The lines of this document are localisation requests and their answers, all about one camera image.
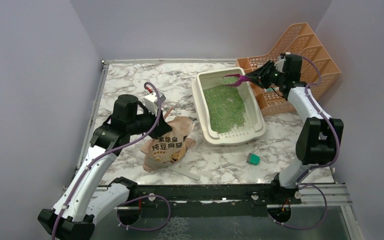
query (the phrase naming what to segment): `white plastic tray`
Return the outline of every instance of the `white plastic tray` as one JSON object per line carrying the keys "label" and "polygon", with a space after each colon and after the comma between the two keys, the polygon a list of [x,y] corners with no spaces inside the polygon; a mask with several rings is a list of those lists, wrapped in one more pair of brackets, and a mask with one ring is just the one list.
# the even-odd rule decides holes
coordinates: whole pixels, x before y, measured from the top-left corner
{"label": "white plastic tray", "polygon": [[205,140],[211,145],[239,145],[252,139],[261,137],[266,131],[266,123],[254,97],[249,82],[243,82],[237,87],[240,97],[245,104],[245,112],[249,124],[243,129],[218,133],[211,129],[210,114],[203,90],[221,85],[220,80],[229,74],[241,74],[245,72],[240,67],[226,68],[218,71],[202,72],[192,81],[192,96],[196,113],[201,124]]}

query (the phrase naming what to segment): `small green object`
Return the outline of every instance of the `small green object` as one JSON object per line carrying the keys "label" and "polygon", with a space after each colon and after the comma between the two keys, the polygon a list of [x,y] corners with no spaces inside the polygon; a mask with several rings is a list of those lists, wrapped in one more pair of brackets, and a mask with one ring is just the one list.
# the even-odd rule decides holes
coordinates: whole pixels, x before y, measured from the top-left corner
{"label": "small green object", "polygon": [[252,165],[258,165],[260,163],[260,157],[255,154],[249,153],[246,162]]}
{"label": "small green object", "polygon": [[221,78],[220,83],[223,85],[235,84],[238,80],[239,80],[239,77],[237,76],[224,76]]}
{"label": "small green object", "polygon": [[245,104],[236,87],[219,85],[203,92],[213,131],[223,134],[245,126]]}

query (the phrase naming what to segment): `teal sponge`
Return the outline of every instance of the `teal sponge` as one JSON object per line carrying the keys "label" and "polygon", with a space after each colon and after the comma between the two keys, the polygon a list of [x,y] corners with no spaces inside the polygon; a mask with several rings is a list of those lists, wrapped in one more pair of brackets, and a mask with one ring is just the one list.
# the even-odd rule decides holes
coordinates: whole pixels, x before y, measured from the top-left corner
{"label": "teal sponge", "polygon": [[255,154],[249,153],[246,162],[252,165],[258,165],[260,163],[260,157]]}

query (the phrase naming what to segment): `gray wall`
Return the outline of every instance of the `gray wall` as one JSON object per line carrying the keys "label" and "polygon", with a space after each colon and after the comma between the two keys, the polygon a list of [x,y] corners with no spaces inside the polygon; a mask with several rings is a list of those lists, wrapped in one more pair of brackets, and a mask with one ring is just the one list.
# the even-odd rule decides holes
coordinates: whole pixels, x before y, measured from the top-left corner
{"label": "gray wall", "polygon": [[294,23],[314,29],[332,0],[71,0],[105,60],[266,54]]}
{"label": "gray wall", "polygon": [[365,239],[384,239],[384,1],[333,0],[316,33],[342,71],[321,101],[345,124],[336,175]]}
{"label": "gray wall", "polygon": [[100,60],[68,0],[0,0],[0,240],[45,238],[36,219],[73,176]]}

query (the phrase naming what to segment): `marble tabletop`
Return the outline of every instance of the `marble tabletop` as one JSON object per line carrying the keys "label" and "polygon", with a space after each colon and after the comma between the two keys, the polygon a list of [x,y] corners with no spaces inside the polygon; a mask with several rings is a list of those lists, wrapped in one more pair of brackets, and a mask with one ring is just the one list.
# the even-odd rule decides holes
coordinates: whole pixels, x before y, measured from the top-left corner
{"label": "marble tabletop", "polygon": [[[168,121],[175,116],[197,118],[191,81],[198,73],[234,67],[234,63],[117,63],[111,64],[100,101],[95,128],[111,114],[114,101],[121,94],[141,99],[146,95],[144,83],[152,82],[166,96],[163,110],[173,107]],[[238,146],[211,146],[202,134],[199,122],[189,135],[196,145],[175,163],[200,176],[194,180],[167,168],[147,172],[140,147],[145,140],[123,149],[101,180],[108,184],[114,178],[126,177],[138,184],[255,184],[269,183],[276,173],[286,168],[295,156],[295,143],[302,129],[297,114],[265,116],[266,132],[259,138]],[[132,136],[131,141],[139,136]],[[247,163],[253,153],[260,157],[258,165]],[[330,169],[314,170],[304,183],[333,183]]]}

